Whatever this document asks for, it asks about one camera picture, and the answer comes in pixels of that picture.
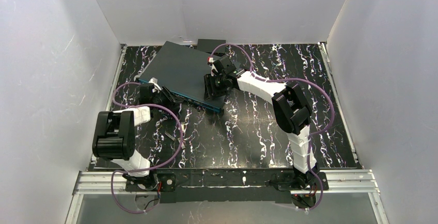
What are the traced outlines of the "large dark network switch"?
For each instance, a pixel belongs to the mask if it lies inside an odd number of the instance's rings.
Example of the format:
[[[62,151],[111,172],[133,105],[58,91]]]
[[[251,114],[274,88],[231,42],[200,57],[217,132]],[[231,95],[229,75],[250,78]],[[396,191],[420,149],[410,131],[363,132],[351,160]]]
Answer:
[[[211,73],[207,63],[209,57],[206,52],[167,41],[143,69],[138,81],[147,83],[156,78],[159,86],[165,86],[184,100],[221,113],[224,96],[204,99],[204,76]]]

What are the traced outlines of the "small grey plug module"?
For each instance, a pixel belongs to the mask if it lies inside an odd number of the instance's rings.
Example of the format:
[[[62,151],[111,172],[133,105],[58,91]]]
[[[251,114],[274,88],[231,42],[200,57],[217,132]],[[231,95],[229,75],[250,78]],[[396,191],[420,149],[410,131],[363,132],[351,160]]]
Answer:
[[[168,132],[165,132],[165,135],[166,135],[169,139],[171,139],[172,141],[176,141],[175,137],[174,137],[173,135],[169,134]]]

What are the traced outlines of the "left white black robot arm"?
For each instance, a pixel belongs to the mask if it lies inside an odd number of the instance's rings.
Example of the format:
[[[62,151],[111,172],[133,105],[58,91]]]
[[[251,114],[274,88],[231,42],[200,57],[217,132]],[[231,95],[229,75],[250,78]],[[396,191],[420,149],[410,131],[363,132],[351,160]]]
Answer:
[[[172,110],[182,99],[156,83],[132,83],[139,86],[139,105],[126,106],[117,111],[101,111],[98,113],[92,152],[97,158],[112,161],[122,167],[119,173],[135,178],[149,175],[151,170],[161,168],[172,162],[181,151],[182,142],[174,154],[165,162],[151,166],[150,160],[135,150],[136,127],[152,119],[152,108],[169,113],[176,121],[183,139],[183,129],[179,118]]]

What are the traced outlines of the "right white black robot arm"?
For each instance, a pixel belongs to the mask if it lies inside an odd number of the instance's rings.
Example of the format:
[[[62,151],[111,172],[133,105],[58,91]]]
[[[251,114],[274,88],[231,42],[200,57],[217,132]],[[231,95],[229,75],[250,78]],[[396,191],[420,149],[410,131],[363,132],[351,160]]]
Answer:
[[[274,82],[243,69],[229,74],[206,74],[204,83],[205,100],[222,97],[230,89],[237,89],[271,104],[277,125],[287,134],[294,169],[307,173],[315,166],[316,159],[309,145],[311,108],[299,85]]]

